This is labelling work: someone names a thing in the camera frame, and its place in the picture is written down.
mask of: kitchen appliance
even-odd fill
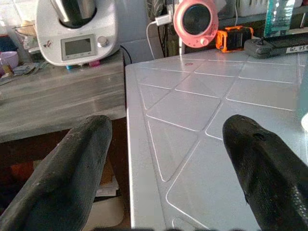
[[[192,48],[207,46],[218,30],[212,0],[183,0],[174,13],[174,28],[183,43]]]
[[[115,0],[39,0],[36,29],[53,65],[89,63],[119,49]]]

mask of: white plastic table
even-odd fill
[[[132,226],[259,229],[222,125],[231,115],[248,116],[308,164],[307,135],[296,118],[307,57],[258,60],[211,50],[127,66]]]

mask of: black tool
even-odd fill
[[[256,121],[234,115],[223,140],[246,201],[263,231],[308,231],[308,167]]]
[[[247,54],[258,59],[308,51],[308,33],[250,39],[245,42],[244,49]]]

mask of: appliance display screen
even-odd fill
[[[72,55],[90,51],[91,51],[91,40],[89,38],[65,43],[66,55]]]

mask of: table surface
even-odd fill
[[[98,67],[50,65],[0,86],[0,142],[74,127],[90,115],[126,116],[121,52]]]
[[[126,67],[131,220],[164,230],[258,230],[222,140],[241,114],[306,163],[296,98],[307,53],[265,60],[211,50]]]

